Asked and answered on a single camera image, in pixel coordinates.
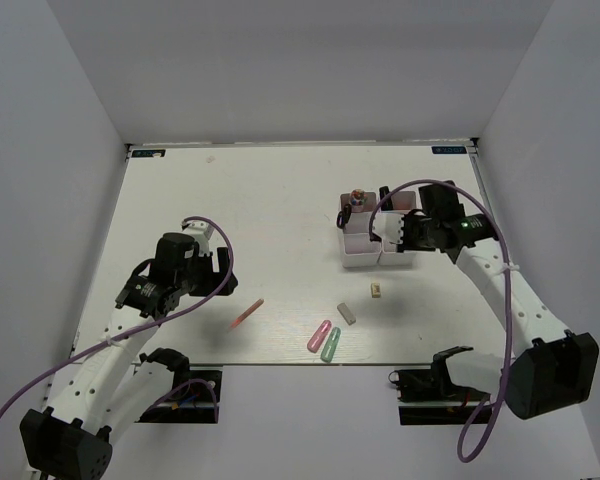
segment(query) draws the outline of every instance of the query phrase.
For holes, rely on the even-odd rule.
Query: white backdrop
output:
[[[0,405],[69,354],[124,165],[44,0],[0,0]],[[18,424],[42,395],[0,425],[0,478],[20,478]]]
[[[129,143],[479,136],[551,0],[49,0]]]
[[[600,345],[600,1],[554,4],[482,145],[516,260],[556,315]],[[600,359],[582,411],[600,459]]]

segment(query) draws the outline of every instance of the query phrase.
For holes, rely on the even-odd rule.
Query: tabletop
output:
[[[337,364],[426,363],[456,345],[501,354],[502,327],[445,255],[418,253],[412,268],[345,269],[339,258],[341,193],[434,178],[481,198],[469,155],[413,145],[209,146],[128,162],[77,351],[98,340],[131,270],[153,256],[160,237],[202,215],[229,236],[239,286],[161,327],[145,352],[174,348],[196,364],[320,363],[306,344],[330,319],[342,329]],[[212,245],[222,245],[217,234]],[[381,298],[371,298],[371,283],[380,284]],[[228,332],[259,298],[263,306]],[[195,301],[183,297],[180,308]],[[354,325],[338,313],[341,302],[356,315]]]

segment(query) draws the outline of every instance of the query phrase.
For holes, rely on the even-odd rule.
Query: small yellow object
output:
[[[380,298],[380,284],[379,283],[371,284],[371,298]]]

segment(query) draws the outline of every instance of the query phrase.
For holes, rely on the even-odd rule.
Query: black label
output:
[[[431,147],[431,151],[434,155],[463,155],[467,153],[467,149],[462,146],[449,146],[441,145],[437,147]]]
[[[131,158],[164,157],[166,152],[166,150],[134,150],[131,152]]]

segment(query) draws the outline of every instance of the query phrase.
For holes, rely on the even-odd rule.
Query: purple cable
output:
[[[484,216],[487,218],[487,220],[493,227],[493,230],[496,232],[496,235],[498,236],[498,242],[500,243],[500,248],[502,249],[502,260],[505,265],[509,265],[509,250],[507,249],[507,244],[504,241],[504,236],[502,235],[502,231],[500,230],[498,225],[496,225],[496,221],[491,216],[489,211],[484,206],[482,206],[482,204],[478,200],[476,200],[470,193],[464,191],[461,188],[456,187],[455,185],[441,182],[440,180],[431,180],[431,179],[414,180],[412,182],[407,182],[407,183],[400,185],[397,188],[394,188],[391,192],[389,192],[387,195],[385,195],[384,198],[382,200],[380,200],[380,202],[378,202],[376,207],[371,212],[371,218],[369,218],[369,238],[371,238],[371,239],[374,238],[373,221],[375,220],[376,214],[378,213],[378,210],[380,210],[380,207],[382,207],[382,205],[384,205],[385,202],[387,202],[387,200],[389,200],[395,193],[399,192],[400,190],[404,190],[405,188],[413,187],[415,185],[423,185],[423,184],[426,184],[426,185],[433,184],[433,185],[441,185],[443,187],[447,187],[451,190],[458,192],[460,195],[462,195],[463,197],[470,200],[471,203],[473,203],[478,208],[478,210],[480,210],[480,212],[482,214],[484,214]],[[465,457],[464,453],[462,452],[462,449],[464,446],[464,439],[467,435],[467,432],[469,431],[469,427],[471,427],[471,425],[473,424],[473,422],[476,419],[476,417],[478,416],[478,414],[484,408],[487,398],[483,399],[478,404],[478,406],[473,410],[473,412],[467,419],[467,422],[462,427],[462,430],[460,431],[460,437],[458,438],[457,454],[458,454],[458,458],[463,463],[469,463],[469,462],[475,460],[476,457],[478,455],[480,455],[480,452],[482,452],[482,449],[487,444],[487,441],[489,440],[489,437],[491,436],[491,432],[493,431],[493,427],[495,427],[495,425],[496,425],[496,420],[498,419],[498,415],[500,414],[500,409],[502,408],[502,405],[504,403],[504,397],[505,397],[505,393],[506,393],[506,389],[507,389],[507,383],[509,382],[509,371],[511,369],[511,351],[513,349],[513,319],[511,317],[511,270],[509,270],[509,269],[506,269],[504,271],[504,310],[505,310],[504,315],[505,315],[506,337],[505,337],[505,345],[504,345],[504,364],[502,366],[502,375],[500,377],[500,387],[498,389],[498,395],[496,396],[495,402],[493,402],[491,418],[489,418],[489,422],[487,423],[487,426],[484,430],[484,433],[482,434],[482,437],[480,438],[480,441],[478,442],[478,445],[476,445],[476,447],[473,449],[473,451],[466,457]]]
[[[224,231],[215,222],[213,222],[205,217],[197,217],[197,216],[187,217],[182,221],[182,223],[184,224],[184,223],[196,221],[196,220],[202,221],[202,222],[207,222],[209,225],[211,225],[213,228],[215,228],[218,231],[218,233],[220,234],[220,236],[222,237],[222,239],[224,240],[224,242],[227,246],[227,249],[229,250],[229,269],[227,271],[227,275],[224,277],[224,279],[222,280],[220,285],[218,285],[218,287],[216,287],[216,289],[213,292],[211,292],[208,296],[204,297],[198,303],[191,305],[190,307],[185,308],[184,310],[181,310],[179,312],[172,313],[171,315],[168,315],[165,318],[158,320],[156,322],[148,323],[148,324],[142,325],[140,327],[130,328],[126,332],[122,332],[122,333],[116,335],[115,337],[111,337],[111,341],[117,342],[117,341],[123,340],[124,337],[135,335],[136,333],[144,332],[145,330],[148,330],[150,328],[159,327],[163,323],[170,322],[171,320],[174,320],[178,317],[186,315],[187,313],[193,312],[197,308],[199,308],[202,305],[204,305],[205,303],[207,303],[213,297],[215,297],[227,284],[227,282],[231,278],[231,274],[233,273],[233,248],[231,246],[231,242],[229,241],[229,237],[227,237],[227,235],[224,233]],[[16,400],[18,400],[22,395],[24,395],[26,392],[28,392],[32,387],[34,387],[35,385],[40,383],[42,380],[53,375],[54,373],[56,373],[60,370],[62,370],[67,365],[74,363],[75,361],[80,360],[81,358],[84,358],[87,355],[91,355],[94,352],[102,350],[103,348],[107,347],[108,345],[109,345],[109,343],[107,343],[107,341],[97,343],[96,345],[93,345],[93,346],[87,348],[86,350],[74,355],[71,358],[63,360],[55,367],[50,368],[46,372],[38,375],[36,378],[31,380],[24,387],[22,387],[20,390],[18,390],[16,393],[14,393],[13,396],[9,400],[7,400],[6,403],[0,408],[0,420],[2,419],[4,414],[7,412],[7,410],[9,410],[9,408],[11,408],[11,406],[16,402]],[[214,406],[216,408],[216,419],[217,419],[217,403],[215,403],[215,401],[214,401]]]
[[[209,393],[211,394],[211,401],[213,402],[213,414],[215,416],[216,423],[218,423],[218,399],[216,398],[216,392],[213,391],[213,387],[211,386],[211,384],[209,382],[207,382],[206,380],[202,380],[201,378],[192,378],[191,380],[187,380],[186,382],[181,383],[180,385],[175,387],[173,390],[171,390],[169,393],[163,395],[158,400],[156,400],[155,403],[153,405],[151,405],[148,410],[151,410],[152,408],[157,407],[162,402],[164,402],[165,400],[168,400],[173,395],[178,393],[184,387],[188,387],[189,385],[193,385],[194,383],[199,383],[201,385],[204,385],[205,387],[207,387],[207,390],[209,390]]]

